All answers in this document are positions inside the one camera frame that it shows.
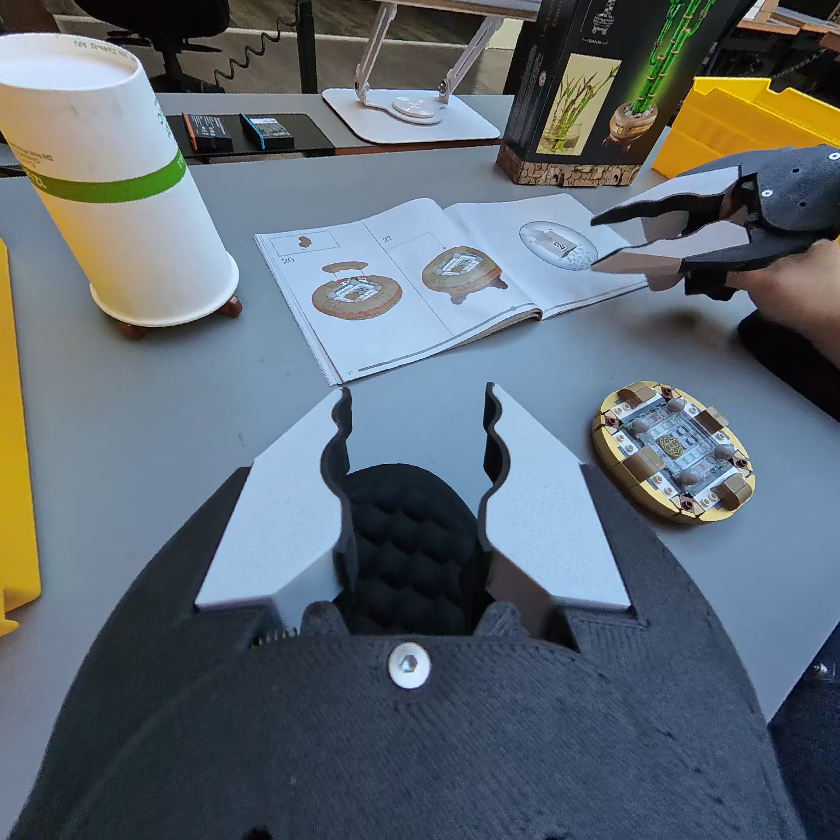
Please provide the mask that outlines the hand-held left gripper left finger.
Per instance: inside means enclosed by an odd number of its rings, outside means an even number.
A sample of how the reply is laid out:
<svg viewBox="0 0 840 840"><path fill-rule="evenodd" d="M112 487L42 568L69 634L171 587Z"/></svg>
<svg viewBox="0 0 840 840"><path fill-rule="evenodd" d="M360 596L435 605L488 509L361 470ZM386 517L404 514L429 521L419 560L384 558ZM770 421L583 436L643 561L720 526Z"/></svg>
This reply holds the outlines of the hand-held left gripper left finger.
<svg viewBox="0 0 840 840"><path fill-rule="evenodd" d="M255 458L204 582L198 611L267 607L299 632L310 604L353 593L359 576L350 499L352 397L328 394Z"/></svg>

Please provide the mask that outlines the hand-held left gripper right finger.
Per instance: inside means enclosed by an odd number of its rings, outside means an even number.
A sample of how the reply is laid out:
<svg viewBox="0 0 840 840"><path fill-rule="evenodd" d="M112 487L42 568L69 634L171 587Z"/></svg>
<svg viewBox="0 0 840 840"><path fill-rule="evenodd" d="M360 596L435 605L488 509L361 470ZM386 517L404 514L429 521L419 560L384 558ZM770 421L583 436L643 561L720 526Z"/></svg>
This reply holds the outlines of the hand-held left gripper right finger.
<svg viewBox="0 0 840 840"><path fill-rule="evenodd" d="M499 384L486 385L478 537L486 592L546 638L564 607L624 613L631 606L582 462Z"/></svg>

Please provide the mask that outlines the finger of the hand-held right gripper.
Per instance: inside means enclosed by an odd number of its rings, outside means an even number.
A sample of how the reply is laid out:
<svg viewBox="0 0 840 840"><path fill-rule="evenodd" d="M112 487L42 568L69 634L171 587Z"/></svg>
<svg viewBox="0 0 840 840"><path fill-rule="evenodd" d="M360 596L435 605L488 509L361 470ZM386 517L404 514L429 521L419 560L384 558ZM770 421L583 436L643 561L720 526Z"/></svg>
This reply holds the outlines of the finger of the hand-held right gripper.
<svg viewBox="0 0 840 840"><path fill-rule="evenodd" d="M620 248L598 259L591 269L613 275L643 275L651 291L665 291L683 279L688 272L683 264L690 258L749 244L745 227L721 220L688 236Z"/></svg>
<svg viewBox="0 0 840 840"><path fill-rule="evenodd" d="M727 218L741 177L740 165L678 175L594 215L591 225L640 219L646 242L687 237L711 225L710 242L743 242L745 228Z"/></svg>

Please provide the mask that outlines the white paper cup green stripe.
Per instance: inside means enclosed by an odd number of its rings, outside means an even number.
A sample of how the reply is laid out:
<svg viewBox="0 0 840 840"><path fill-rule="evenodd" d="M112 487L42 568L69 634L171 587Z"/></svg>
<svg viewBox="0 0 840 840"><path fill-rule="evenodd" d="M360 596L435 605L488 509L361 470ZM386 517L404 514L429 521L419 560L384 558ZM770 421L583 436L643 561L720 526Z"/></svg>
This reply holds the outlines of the white paper cup green stripe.
<svg viewBox="0 0 840 840"><path fill-rule="evenodd" d="M4 35L1 105L6 142L111 319L168 328L236 295L238 266L134 54Z"/></svg>

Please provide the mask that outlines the round tan lego base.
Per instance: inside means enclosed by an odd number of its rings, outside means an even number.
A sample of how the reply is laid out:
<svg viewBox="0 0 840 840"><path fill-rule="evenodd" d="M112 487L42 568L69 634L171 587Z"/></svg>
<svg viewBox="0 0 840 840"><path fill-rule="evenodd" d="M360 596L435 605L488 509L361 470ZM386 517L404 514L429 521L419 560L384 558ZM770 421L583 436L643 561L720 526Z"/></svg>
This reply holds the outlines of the round tan lego base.
<svg viewBox="0 0 840 840"><path fill-rule="evenodd" d="M747 450L717 408L657 381L610 393L591 425L607 475L632 500L676 522L719 522L753 497Z"/></svg>

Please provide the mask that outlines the black lego set box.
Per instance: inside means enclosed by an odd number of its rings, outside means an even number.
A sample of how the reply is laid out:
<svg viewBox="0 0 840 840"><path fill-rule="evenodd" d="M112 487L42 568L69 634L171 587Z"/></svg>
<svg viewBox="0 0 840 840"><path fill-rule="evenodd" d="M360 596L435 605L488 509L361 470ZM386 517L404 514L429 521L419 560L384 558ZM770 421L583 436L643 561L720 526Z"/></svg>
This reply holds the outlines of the black lego set box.
<svg viewBox="0 0 840 840"><path fill-rule="evenodd" d="M738 1L542 2L498 166L521 186L629 186Z"/></svg>

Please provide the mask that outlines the lego instruction booklet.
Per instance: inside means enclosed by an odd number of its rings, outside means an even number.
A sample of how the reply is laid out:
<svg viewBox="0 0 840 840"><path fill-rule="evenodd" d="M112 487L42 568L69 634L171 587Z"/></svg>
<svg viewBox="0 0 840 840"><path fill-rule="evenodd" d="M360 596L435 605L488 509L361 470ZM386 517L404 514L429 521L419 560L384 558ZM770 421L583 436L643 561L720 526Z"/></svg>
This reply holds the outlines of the lego instruction booklet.
<svg viewBox="0 0 840 840"><path fill-rule="evenodd" d="M629 244L592 217L564 193L447 208L422 197L255 243L325 379L345 385L646 288L593 270Z"/></svg>

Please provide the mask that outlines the person's right hand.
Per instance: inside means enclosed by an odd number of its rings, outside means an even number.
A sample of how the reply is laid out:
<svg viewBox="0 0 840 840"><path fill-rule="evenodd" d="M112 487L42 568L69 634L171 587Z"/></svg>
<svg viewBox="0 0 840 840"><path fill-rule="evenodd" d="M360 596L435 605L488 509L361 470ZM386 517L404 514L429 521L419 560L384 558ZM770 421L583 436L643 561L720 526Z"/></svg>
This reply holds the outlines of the person's right hand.
<svg viewBox="0 0 840 840"><path fill-rule="evenodd" d="M839 247L816 241L770 266L731 271L727 284L746 291L765 318L799 333L839 366Z"/></svg>

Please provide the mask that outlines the yellow plastic bin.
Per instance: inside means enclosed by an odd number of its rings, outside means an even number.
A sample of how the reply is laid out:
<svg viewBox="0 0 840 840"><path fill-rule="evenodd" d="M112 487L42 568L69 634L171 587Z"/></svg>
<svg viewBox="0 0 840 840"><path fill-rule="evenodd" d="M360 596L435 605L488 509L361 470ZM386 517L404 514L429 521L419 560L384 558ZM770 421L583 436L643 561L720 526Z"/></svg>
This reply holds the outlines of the yellow plastic bin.
<svg viewBox="0 0 840 840"><path fill-rule="evenodd" d="M770 79L697 77L652 169L673 177L745 151L839 147L839 111Z"/></svg>
<svg viewBox="0 0 840 840"><path fill-rule="evenodd" d="M14 303L5 243L1 244L1 635L18 622L10 613L41 594L35 509Z"/></svg>

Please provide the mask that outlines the white laptop stand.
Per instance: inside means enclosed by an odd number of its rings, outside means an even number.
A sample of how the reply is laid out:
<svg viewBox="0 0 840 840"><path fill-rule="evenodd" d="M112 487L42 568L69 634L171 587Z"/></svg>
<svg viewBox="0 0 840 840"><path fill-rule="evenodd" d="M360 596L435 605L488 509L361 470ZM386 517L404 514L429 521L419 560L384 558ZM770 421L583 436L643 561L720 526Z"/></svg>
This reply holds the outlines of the white laptop stand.
<svg viewBox="0 0 840 840"><path fill-rule="evenodd" d="M498 142L499 129L455 95L466 73L503 24L489 15L452 69L433 90L372 89L369 84L397 3L381 3L374 28L354 74L353 89L330 88L323 100L361 140L379 145Z"/></svg>

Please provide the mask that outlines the black flat tray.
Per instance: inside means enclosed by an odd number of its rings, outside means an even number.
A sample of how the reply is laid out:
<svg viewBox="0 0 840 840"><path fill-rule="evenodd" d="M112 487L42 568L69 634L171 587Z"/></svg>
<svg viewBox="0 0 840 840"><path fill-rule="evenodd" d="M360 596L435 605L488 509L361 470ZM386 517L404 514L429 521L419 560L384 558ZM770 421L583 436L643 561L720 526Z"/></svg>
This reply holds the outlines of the black flat tray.
<svg viewBox="0 0 840 840"><path fill-rule="evenodd" d="M171 131L178 143L179 148L187 162L201 162L210 163L221 161L227 158L244 159L246 157L266 157L272 154L290 155L298 154L303 157L321 157L333 156L335 153L334 145L328 140L326 135L317 127L314 121L309 116L300 113L258 113L245 112L247 114L256 115L271 115L282 123L295 138L295 148L283 152L264 152L256 148L245 137L239 121L239 114L207 114L217 115L225 123L227 130L230 132L234 142L234 151L228 153L195 153L190 145L187 137L184 122L182 120L182 113L171 115L167 117L170 124Z"/></svg>

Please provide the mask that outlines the black battery blue edge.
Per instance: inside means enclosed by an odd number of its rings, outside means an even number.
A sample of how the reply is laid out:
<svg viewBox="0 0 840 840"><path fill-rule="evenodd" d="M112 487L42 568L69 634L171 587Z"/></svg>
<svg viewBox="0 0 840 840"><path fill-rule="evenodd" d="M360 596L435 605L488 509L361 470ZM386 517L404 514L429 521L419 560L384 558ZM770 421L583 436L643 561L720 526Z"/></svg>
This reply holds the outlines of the black battery blue edge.
<svg viewBox="0 0 840 840"><path fill-rule="evenodd" d="M293 133L271 115L241 112L239 121L245 137L261 151L283 152L295 148Z"/></svg>

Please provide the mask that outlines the black battery red edge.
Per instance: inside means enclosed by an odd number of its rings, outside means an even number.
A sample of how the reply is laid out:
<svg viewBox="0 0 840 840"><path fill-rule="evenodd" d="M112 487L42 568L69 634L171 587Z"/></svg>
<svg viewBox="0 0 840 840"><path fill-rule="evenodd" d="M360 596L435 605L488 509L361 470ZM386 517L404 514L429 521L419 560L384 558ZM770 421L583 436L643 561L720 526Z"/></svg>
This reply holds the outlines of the black battery red edge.
<svg viewBox="0 0 840 840"><path fill-rule="evenodd" d="M182 114L192 150L198 154L234 151L234 142L225 123L217 115Z"/></svg>

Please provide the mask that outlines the black desk leg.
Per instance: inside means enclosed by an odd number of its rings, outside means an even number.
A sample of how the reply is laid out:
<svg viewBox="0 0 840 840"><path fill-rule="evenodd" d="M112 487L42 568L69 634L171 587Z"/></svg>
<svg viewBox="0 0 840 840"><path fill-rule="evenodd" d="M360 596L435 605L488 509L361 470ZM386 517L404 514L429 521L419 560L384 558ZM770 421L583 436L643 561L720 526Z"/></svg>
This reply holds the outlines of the black desk leg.
<svg viewBox="0 0 840 840"><path fill-rule="evenodd" d="M312 1L296 1L296 33L301 93L315 95L319 84Z"/></svg>

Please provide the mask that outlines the black office chair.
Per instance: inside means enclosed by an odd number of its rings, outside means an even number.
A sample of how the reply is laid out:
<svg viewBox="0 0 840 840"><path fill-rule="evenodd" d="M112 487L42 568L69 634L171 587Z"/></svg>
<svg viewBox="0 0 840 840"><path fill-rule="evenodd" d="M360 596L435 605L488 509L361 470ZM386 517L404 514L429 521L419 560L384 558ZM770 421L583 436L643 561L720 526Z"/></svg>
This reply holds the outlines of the black office chair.
<svg viewBox="0 0 840 840"><path fill-rule="evenodd" d="M218 52L190 40L211 38L228 28L228 1L77 1L77 5L90 16L121 28L108 33L113 44L150 46L161 54L164 73L150 79L154 91L224 92L217 84L186 75L178 56L183 51Z"/></svg>

